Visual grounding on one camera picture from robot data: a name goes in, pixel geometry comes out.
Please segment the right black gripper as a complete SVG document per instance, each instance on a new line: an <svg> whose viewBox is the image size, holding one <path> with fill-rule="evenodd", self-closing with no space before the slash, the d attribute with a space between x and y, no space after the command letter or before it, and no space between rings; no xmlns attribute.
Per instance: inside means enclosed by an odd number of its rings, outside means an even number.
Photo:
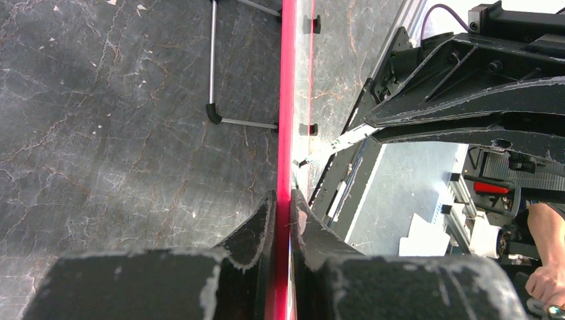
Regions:
<svg viewBox="0 0 565 320"><path fill-rule="evenodd" d="M381 143L499 147L564 162L564 12L469 12L468 31L390 57L396 91L366 114Z"/></svg>

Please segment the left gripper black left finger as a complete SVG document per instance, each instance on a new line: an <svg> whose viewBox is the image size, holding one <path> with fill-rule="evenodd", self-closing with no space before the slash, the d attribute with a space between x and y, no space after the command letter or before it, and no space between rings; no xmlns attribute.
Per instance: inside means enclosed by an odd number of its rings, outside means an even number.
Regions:
<svg viewBox="0 0 565 320"><path fill-rule="evenodd" d="M273 275L276 194L209 249L66 255L25 319L264 319Z"/></svg>

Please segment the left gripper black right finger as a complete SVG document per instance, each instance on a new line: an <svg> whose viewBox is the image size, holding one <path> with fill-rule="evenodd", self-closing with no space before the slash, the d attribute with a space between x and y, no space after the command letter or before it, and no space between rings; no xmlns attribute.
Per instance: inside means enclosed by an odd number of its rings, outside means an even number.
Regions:
<svg viewBox="0 0 565 320"><path fill-rule="evenodd" d="M298 319L525 319L493 261L367 256L342 241L293 190L290 237Z"/></svg>

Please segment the pink framed whiteboard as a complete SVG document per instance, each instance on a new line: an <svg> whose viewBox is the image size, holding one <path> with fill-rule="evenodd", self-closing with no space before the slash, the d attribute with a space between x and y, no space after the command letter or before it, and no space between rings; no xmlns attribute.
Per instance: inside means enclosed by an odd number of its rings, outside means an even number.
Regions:
<svg viewBox="0 0 565 320"><path fill-rule="evenodd" d="M297 181L307 185L307 175L298 174L298 162L309 154L312 93L312 42L314 1L283 1L279 95L279 144L277 171L277 215L275 225L275 277L271 282L271 319L294 319L291 273L291 194Z"/></svg>

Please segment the person's forearm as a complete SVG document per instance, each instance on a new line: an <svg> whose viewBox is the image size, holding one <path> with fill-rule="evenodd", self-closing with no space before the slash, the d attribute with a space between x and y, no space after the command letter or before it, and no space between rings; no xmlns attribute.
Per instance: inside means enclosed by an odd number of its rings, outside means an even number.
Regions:
<svg viewBox="0 0 565 320"><path fill-rule="evenodd" d="M564 266L564 218L545 203L528 207L528 228L543 266Z"/></svg>

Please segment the whiteboard metal kickstand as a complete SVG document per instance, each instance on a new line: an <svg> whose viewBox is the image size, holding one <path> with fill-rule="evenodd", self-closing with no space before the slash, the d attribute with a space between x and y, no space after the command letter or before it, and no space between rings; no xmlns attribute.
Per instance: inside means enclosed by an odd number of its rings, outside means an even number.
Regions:
<svg viewBox="0 0 565 320"><path fill-rule="evenodd" d="M217 111L217 104L215 101L215 58L216 58L216 36L217 36L217 7L218 1L211 1L211 34L209 46L209 95L208 103L205 106L206 114L209 121L215 125L227 123L232 125L241 125L247 127L258 127L262 129L277 130L277 124L259 123L253 121L244 121L238 119L229 119L223 117Z"/></svg>

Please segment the person's hand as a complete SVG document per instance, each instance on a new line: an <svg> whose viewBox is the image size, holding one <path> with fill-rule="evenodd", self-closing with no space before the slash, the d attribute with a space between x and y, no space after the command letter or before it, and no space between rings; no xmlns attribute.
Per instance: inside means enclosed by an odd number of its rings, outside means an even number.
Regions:
<svg viewBox="0 0 565 320"><path fill-rule="evenodd" d="M527 293L544 308L564 307L564 265L549 264L537 268L526 282Z"/></svg>

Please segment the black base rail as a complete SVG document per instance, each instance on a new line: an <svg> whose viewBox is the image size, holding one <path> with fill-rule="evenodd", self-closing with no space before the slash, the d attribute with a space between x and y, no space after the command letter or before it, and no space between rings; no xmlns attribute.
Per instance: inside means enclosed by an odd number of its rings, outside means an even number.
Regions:
<svg viewBox="0 0 565 320"><path fill-rule="evenodd" d="M410 42L406 28L394 29L378 58L375 73L365 81L342 132L362 125L364 116L393 94L421 61L421 50ZM361 206L380 149L377 142L367 138L331 155L309 200L314 214L343 239Z"/></svg>

